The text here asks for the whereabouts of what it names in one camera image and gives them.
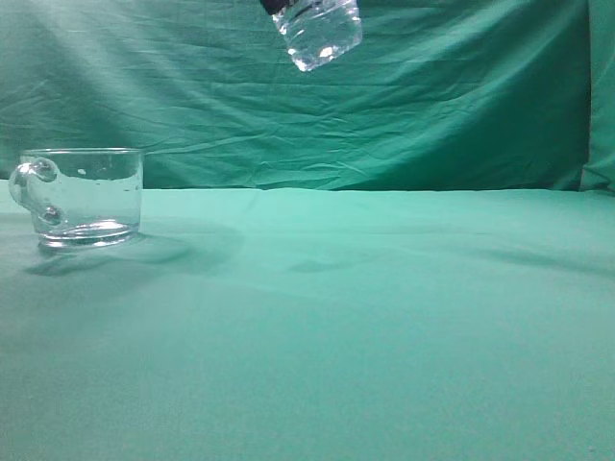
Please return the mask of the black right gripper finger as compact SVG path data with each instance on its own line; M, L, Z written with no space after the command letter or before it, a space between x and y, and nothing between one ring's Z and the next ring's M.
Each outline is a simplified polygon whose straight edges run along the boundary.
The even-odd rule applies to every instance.
M277 14L291 5L290 0L260 0L260 3L268 14Z

